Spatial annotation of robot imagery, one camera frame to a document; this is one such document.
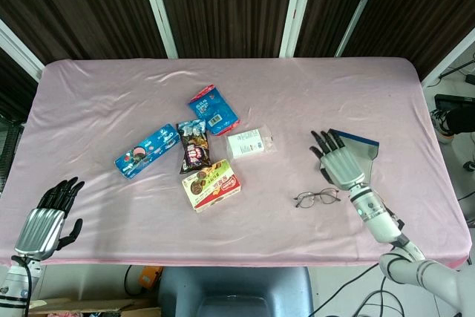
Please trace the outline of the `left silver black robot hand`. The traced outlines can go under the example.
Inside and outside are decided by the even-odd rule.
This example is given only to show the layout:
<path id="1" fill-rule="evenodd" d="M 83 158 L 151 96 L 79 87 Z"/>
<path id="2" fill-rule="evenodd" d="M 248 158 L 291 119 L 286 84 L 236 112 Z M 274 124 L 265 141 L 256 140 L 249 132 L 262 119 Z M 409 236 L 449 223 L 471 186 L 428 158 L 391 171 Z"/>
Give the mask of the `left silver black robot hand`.
<path id="1" fill-rule="evenodd" d="M 43 194 L 36 208 L 27 216 L 14 247 L 19 257 L 26 261 L 44 261 L 76 241 L 82 230 L 81 218 L 76 220 L 69 235 L 63 236 L 62 230 L 84 185 L 83 181 L 73 177 L 61 181 Z"/>

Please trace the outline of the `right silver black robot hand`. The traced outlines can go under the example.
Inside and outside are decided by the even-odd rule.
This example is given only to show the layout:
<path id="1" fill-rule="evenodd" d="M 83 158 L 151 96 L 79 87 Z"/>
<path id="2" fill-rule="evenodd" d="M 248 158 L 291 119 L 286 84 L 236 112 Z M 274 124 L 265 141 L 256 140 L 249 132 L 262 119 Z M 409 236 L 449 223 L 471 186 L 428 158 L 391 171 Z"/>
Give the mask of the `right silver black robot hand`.
<path id="1" fill-rule="evenodd" d="M 362 184 L 365 175 L 353 153 L 345 146 L 338 133 L 329 131 L 310 132 L 317 145 L 310 146 L 310 151 L 319 159 L 331 184 L 339 189 L 349 191 Z"/>

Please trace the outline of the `blue glasses case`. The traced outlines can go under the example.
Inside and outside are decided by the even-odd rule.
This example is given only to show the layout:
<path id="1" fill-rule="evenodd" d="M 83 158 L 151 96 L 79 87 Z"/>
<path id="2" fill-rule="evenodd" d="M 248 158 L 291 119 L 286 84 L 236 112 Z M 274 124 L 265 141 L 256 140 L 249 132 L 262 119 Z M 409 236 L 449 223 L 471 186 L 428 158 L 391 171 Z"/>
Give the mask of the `blue glasses case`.
<path id="1" fill-rule="evenodd" d="M 365 174 L 365 184 L 370 184 L 373 162 L 379 154 L 379 142 L 334 129 L 342 142 L 351 151 Z"/>

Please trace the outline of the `thin metal frame eyeglasses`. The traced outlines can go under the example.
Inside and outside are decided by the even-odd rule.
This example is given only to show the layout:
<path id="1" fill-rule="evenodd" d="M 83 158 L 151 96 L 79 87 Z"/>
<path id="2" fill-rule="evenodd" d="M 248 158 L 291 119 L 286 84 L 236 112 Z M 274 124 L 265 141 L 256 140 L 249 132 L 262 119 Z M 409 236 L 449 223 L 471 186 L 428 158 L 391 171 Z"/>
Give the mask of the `thin metal frame eyeglasses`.
<path id="1" fill-rule="evenodd" d="M 339 190 L 334 188 L 323 189 L 319 192 L 302 192 L 293 198 L 295 202 L 295 208 L 308 209 L 319 202 L 324 205 L 330 205 L 340 202 L 338 197 Z"/>

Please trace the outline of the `green white biscuit box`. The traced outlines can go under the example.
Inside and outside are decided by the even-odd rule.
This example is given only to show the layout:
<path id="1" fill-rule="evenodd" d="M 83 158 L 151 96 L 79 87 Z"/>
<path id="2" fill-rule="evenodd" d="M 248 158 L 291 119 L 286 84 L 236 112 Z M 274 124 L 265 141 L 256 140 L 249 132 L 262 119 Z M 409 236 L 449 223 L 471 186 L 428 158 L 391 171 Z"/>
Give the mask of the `green white biscuit box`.
<path id="1" fill-rule="evenodd" d="M 241 184 L 228 160 L 221 160 L 210 167 L 182 180 L 189 202 L 196 212 L 238 193 Z"/>

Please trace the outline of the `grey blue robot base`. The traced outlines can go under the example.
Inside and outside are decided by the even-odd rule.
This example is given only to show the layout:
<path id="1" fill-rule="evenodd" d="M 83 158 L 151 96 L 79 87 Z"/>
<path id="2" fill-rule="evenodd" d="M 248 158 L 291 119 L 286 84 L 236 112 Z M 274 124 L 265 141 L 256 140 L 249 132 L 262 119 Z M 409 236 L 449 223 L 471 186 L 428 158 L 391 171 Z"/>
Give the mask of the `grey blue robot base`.
<path id="1" fill-rule="evenodd" d="M 306 267 L 167 267 L 161 317 L 308 317 Z"/>

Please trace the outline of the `brown cardboard box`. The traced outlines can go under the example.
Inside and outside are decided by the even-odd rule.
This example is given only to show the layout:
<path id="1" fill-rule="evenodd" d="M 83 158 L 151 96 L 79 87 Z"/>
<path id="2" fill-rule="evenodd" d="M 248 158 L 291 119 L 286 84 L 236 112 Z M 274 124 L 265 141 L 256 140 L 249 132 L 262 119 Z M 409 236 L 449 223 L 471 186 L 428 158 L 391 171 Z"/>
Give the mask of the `brown cardboard box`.
<path id="1" fill-rule="evenodd" d="M 67 298 L 35 300 L 30 317 L 162 317 L 157 303 L 148 298 L 72 301 Z"/>

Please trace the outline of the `white tissue pack in plastic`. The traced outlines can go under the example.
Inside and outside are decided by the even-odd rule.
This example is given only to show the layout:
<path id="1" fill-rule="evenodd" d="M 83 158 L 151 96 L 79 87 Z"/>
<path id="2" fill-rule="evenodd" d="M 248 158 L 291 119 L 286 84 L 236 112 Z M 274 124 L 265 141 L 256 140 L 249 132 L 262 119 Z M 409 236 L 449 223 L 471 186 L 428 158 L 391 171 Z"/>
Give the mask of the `white tissue pack in plastic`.
<path id="1" fill-rule="evenodd" d="M 276 151 L 272 132 L 265 125 L 226 136 L 226 152 L 230 160 L 240 160 Z"/>

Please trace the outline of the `pink tablecloth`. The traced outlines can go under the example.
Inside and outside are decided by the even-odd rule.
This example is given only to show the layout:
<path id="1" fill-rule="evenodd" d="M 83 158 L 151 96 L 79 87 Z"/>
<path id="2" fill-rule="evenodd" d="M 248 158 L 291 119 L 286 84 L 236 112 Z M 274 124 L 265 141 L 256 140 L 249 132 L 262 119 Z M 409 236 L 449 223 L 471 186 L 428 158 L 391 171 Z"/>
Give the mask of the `pink tablecloth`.
<path id="1" fill-rule="evenodd" d="M 190 99 L 215 85 L 240 117 L 265 126 L 275 151 L 231 166 L 242 188 L 195 212 L 174 146 L 133 179 L 114 162 L 165 124 L 191 120 Z M 58 182 L 85 182 L 64 231 L 77 240 L 50 264 L 315 266 L 370 264 L 388 250 L 348 197 L 298 209 L 327 187 L 310 151 L 334 128 L 379 142 L 371 183 L 423 253 L 450 267 L 471 236 L 414 66 L 403 58 L 61 60 L 42 72 L 0 197 L 0 264 L 24 221 Z"/>

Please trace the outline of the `orange object under table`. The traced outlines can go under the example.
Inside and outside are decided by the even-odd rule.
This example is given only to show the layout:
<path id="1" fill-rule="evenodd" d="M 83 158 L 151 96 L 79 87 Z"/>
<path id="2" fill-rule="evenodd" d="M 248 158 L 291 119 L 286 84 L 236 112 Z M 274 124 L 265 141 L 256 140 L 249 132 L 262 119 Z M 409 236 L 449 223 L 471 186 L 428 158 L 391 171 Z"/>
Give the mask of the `orange object under table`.
<path id="1" fill-rule="evenodd" d="M 139 285 L 146 289 L 152 290 L 159 281 L 163 272 L 163 267 L 159 266 L 145 266 L 143 267 L 139 276 Z"/>

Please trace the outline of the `black rounded object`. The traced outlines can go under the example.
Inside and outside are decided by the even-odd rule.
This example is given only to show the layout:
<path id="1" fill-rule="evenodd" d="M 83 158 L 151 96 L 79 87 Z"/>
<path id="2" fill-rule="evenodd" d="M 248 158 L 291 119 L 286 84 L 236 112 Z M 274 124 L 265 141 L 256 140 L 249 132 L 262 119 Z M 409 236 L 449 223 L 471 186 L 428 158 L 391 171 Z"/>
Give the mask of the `black rounded object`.
<path id="1" fill-rule="evenodd" d="M 453 109 L 445 120 L 450 134 L 475 132 L 475 107 Z"/>

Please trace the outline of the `black flat floor device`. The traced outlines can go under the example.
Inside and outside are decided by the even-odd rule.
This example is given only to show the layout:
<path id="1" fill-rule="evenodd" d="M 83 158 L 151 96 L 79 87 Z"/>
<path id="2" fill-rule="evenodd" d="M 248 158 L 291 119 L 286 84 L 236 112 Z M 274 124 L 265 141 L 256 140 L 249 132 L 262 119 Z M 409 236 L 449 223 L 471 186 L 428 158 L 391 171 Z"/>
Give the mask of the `black flat floor device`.
<path id="1" fill-rule="evenodd" d="M 436 94 L 434 102 L 436 108 L 443 111 L 450 111 L 457 108 L 475 108 L 475 98 L 473 97 Z"/>

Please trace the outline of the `blue red snack bag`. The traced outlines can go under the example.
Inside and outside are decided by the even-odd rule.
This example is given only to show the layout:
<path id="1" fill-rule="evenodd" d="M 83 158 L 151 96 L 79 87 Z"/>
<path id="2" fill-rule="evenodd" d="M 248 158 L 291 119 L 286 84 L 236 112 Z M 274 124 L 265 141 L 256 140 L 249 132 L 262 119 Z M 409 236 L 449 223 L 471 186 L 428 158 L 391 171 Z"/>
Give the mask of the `blue red snack bag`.
<path id="1" fill-rule="evenodd" d="M 240 124 L 240 119 L 214 85 L 208 85 L 191 98 L 189 107 L 206 129 L 215 136 L 223 135 Z"/>

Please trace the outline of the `black snack bag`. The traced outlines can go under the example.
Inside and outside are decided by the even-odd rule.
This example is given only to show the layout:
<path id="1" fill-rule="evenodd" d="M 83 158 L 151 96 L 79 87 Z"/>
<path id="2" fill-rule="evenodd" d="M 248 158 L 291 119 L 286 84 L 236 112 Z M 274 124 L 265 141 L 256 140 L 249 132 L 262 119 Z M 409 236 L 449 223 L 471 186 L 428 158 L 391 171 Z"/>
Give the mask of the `black snack bag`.
<path id="1" fill-rule="evenodd" d="M 186 174 L 206 167 L 211 167 L 209 142 L 206 134 L 205 120 L 190 120 L 176 125 L 183 145 L 184 157 L 180 173 Z"/>

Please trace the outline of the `dark slatted partition panel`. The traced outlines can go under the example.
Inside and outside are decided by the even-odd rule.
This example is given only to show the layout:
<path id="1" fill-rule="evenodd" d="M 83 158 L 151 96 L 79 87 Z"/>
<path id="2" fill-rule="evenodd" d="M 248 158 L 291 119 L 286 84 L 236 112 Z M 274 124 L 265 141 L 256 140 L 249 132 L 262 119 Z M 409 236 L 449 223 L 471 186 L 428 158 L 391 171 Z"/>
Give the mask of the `dark slatted partition panel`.
<path id="1" fill-rule="evenodd" d="M 45 65 L 166 57 L 149 0 L 0 0 L 0 19 Z"/>
<path id="2" fill-rule="evenodd" d="M 368 0 L 343 54 L 405 58 L 424 79 L 473 29 L 475 0 Z"/>
<path id="3" fill-rule="evenodd" d="M 295 57 L 333 57 L 361 0 L 307 0 Z"/>
<path id="4" fill-rule="evenodd" d="M 163 0 L 177 54 L 275 58 L 289 0 Z"/>

